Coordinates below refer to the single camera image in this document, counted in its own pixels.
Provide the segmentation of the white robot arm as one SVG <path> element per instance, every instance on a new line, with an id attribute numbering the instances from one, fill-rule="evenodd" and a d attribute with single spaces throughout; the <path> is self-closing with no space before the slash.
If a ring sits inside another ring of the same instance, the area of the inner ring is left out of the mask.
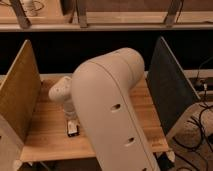
<path id="1" fill-rule="evenodd" d="M 78 118 L 102 171 L 160 171 L 130 99 L 144 60 L 121 48 L 83 62 L 49 90 L 49 98 Z"/>

